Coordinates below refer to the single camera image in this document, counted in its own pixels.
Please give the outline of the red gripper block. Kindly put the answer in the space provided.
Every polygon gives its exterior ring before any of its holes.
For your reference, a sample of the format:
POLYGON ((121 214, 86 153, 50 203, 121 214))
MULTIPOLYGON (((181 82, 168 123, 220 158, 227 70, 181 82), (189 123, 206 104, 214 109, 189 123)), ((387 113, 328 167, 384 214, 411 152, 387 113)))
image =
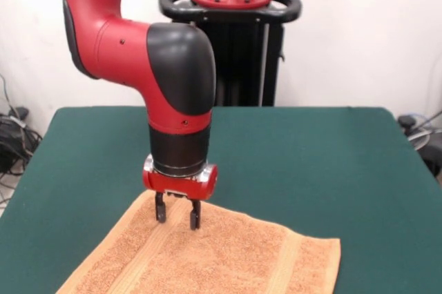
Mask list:
POLYGON ((218 167, 215 164, 205 164, 203 169, 190 177, 172 177, 155 170, 153 157, 148 155, 144 162, 142 178, 147 189, 155 191, 155 218, 158 222, 166 221, 166 204, 163 193, 181 195, 192 199, 190 212, 190 229, 200 228, 201 201, 208 200, 218 179, 218 167))

